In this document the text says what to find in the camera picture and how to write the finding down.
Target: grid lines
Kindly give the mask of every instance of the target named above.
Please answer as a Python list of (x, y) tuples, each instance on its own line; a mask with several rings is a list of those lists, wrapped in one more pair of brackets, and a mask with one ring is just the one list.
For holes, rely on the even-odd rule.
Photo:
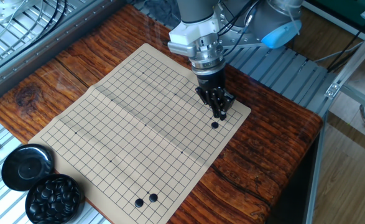
[(214, 119), (194, 88), (141, 51), (42, 140), (137, 223), (158, 223), (242, 116)]

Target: wooden table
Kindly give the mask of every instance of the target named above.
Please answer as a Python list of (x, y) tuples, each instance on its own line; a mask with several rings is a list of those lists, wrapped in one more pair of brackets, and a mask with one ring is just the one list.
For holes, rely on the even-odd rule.
[[(171, 54), (169, 30), (126, 6), (0, 98), (0, 123), (27, 143), (142, 44)], [(264, 223), (322, 119), (231, 66), (227, 89), (252, 109), (170, 223)]]

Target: black bowl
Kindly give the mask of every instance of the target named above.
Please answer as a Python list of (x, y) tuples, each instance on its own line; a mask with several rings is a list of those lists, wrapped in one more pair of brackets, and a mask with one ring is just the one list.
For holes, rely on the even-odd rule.
[(2, 165), (1, 176), (10, 189), (26, 191), (52, 171), (51, 153), (39, 144), (27, 144), (7, 156)]
[(25, 210), (32, 223), (66, 223), (80, 215), (84, 202), (84, 193), (75, 180), (54, 174), (33, 185)]

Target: wooden floor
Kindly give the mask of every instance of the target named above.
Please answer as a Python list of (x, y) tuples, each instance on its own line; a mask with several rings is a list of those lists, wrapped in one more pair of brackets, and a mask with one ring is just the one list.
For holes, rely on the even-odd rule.
[[(305, 9), (302, 21), (303, 30), (295, 40), (294, 50), (311, 60), (342, 50), (353, 37)], [(326, 67), (330, 62), (321, 64)], [(365, 62), (352, 80), (362, 78)], [(350, 84), (365, 93), (365, 81)], [(330, 111), (314, 223), (365, 223), (365, 124), (359, 103), (340, 94)]]

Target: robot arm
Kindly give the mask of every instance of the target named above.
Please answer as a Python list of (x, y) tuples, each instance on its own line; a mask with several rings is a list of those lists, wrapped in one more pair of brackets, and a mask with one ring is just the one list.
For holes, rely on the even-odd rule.
[(231, 11), (221, 13), (215, 12), (215, 6), (222, 0), (177, 1), (182, 22), (169, 34), (169, 49), (189, 57), (199, 82), (196, 92), (213, 110), (214, 117), (224, 120), (235, 97), (225, 88), (226, 62), (219, 30), (228, 27), (226, 32), (238, 35), (239, 40), (248, 35), (248, 30), (256, 37), (256, 45), (261, 41), (270, 48), (281, 47), (301, 28), (299, 17), (303, 0), (229, 0), (223, 5)]
[(170, 32), (171, 52), (189, 57), (199, 87), (196, 92), (215, 118), (224, 120), (235, 97), (225, 89), (226, 65), (218, 41), (219, 20), (214, 12), (218, 0), (178, 0), (182, 22)]

